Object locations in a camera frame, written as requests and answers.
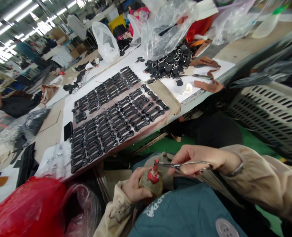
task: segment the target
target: cardboard box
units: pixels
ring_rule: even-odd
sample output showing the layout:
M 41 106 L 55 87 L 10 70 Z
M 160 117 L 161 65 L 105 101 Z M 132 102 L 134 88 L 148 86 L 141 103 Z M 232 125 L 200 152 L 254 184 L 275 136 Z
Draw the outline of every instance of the cardboard box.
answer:
M 81 44 L 79 44 L 79 45 L 76 47 L 76 50 L 77 50 L 77 52 L 78 52 L 79 54 L 83 54 L 83 53 L 86 52 L 88 49 L 87 49 L 87 47 L 86 47 L 83 43 L 81 43 Z
M 65 36 L 65 33 L 59 27 L 55 27 L 51 31 L 51 35 L 55 38 L 55 40 L 59 40 Z
M 71 52 L 70 52 L 71 56 L 73 56 L 73 58 L 78 58 L 80 56 L 80 54 L 78 53 L 78 51 L 76 49 L 73 49 Z

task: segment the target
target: sleeve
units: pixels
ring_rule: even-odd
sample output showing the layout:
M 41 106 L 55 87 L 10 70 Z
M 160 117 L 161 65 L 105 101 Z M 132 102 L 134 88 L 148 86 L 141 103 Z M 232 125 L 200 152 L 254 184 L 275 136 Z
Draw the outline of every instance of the sleeve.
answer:
M 117 237 L 124 231 L 133 211 L 133 204 L 121 189 L 125 182 L 120 181 L 115 186 L 113 201 L 107 204 L 106 211 L 93 237 Z
M 243 161 L 239 174 L 223 176 L 226 182 L 250 202 L 292 223 L 292 167 L 242 145 L 221 149 L 236 153 Z

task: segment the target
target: plastic crate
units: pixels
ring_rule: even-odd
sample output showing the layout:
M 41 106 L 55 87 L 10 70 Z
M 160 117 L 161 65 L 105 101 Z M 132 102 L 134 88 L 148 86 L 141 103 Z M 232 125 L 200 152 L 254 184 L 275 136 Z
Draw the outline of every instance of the plastic crate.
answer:
M 275 82 L 244 88 L 229 113 L 292 162 L 292 88 Z

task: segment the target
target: teal shirt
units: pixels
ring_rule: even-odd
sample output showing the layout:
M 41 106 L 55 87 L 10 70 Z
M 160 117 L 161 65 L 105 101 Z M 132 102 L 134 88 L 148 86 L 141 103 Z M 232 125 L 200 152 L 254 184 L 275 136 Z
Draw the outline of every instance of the teal shirt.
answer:
M 31 61 L 34 62 L 38 55 L 33 51 L 32 47 L 25 42 L 17 43 L 17 50 L 28 57 Z

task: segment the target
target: scissors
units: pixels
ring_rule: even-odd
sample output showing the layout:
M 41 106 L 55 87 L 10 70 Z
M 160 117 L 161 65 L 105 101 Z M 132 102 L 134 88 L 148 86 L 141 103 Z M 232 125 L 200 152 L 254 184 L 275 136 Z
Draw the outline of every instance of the scissors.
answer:
M 162 163 L 162 162 L 158 162 L 158 160 L 155 160 L 154 165 L 159 165 L 159 166 L 163 166 L 163 167 L 169 167 L 169 168 L 175 168 L 176 170 L 180 171 L 180 167 L 184 166 L 184 165 L 191 165 L 191 164 L 208 164 L 209 167 L 208 168 L 203 168 L 201 170 L 212 170 L 213 169 L 213 165 L 209 162 L 206 161 L 193 161 L 193 162 L 188 162 L 188 163 L 183 163 L 183 164 L 167 164 L 167 163 Z

